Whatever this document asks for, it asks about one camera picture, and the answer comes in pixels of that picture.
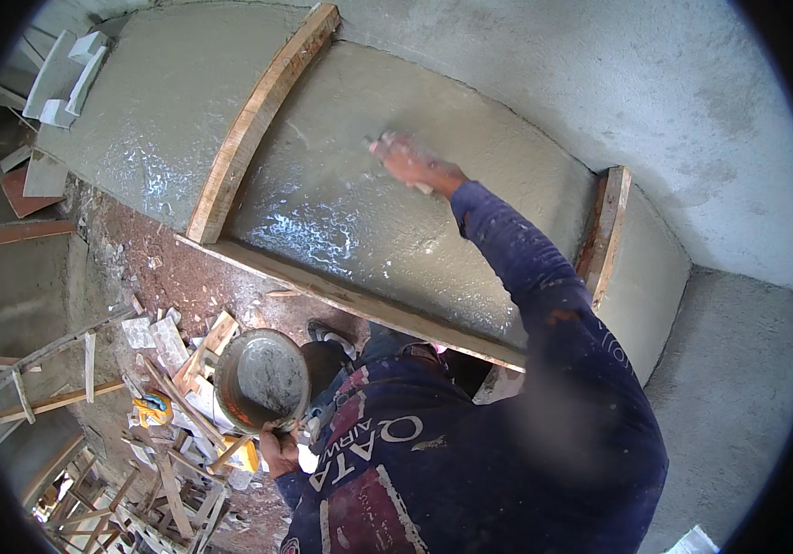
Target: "worker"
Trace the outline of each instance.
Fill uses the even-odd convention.
[[[445,197],[519,307],[523,392],[474,405],[434,347],[373,328],[316,415],[321,455],[260,436],[292,523],[280,552],[634,552],[668,470],[661,431],[584,282],[510,205],[414,139],[370,146],[391,175]],[[317,327],[322,341],[333,331]],[[331,345],[334,340],[327,340]]]

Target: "yellow container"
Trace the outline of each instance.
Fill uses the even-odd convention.
[[[238,437],[229,435],[225,435],[224,438],[225,445],[227,445],[228,449],[239,440]],[[219,456],[225,453],[222,449],[216,450]],[[246,444],[242,445],[230,456],[230,459],[225,462],[225,465],[230,465],[231,467],[241,470],[252,471],[253,473],[258,471],[258,452],[255,451],[255,442],[253,440],[247,440]]]

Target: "ground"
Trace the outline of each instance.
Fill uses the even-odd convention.
[[[186,331],[185,337],[203,336],[205,318],[217,316],[223,309],[240,322],[242,330],[256,325],[272,327],[299,345],[308,340],[304,327],[311,317],[343,331],[348,339],[358,343],[368,336],[364,320],[320,301],[303,296],[265,296],[264,293],[283,287],[183,245],[171,229],[86,183],[71,183],[68,200],[61,203],[60,209],[78,222],[78,233],[88,242],[85,283],[70,298],[76,319],[89,322],[101,318],[108,306],[128,301],[134,294],[148,312],[169,307],[180,311],[179,327]],[[154,264],[148,261],[155,258],[162,265],[151,267]],[[138,388],[153,384],[143,368],[135,367],[135,354],[118,325],[99,333],[96,383],[125,375]],[[88,437],[102,437],[103,447],[93,446],[104,450],[99,464],[103,478],[116,484],[124,482],[131,471],[129,461],[133,460],[131,449],[120,440],[132,411],[128,394],[107,394],[94,404],[76,403],[70,409],[84,428],[91,427]],[[170,431],[162,428],[151,428],[151,435],[171,437]],[[139,502],[154,478],[154,472],[143,466],[128,498]],[[258,490],[249,487],[235,491],[230,499],[232,512],[250,521],[250,526],[242,533],[219,529],[212,538],[218,548],[232,552],[275,551],[285,536],[288,509],[266,474],[256,481],[262,485]]]

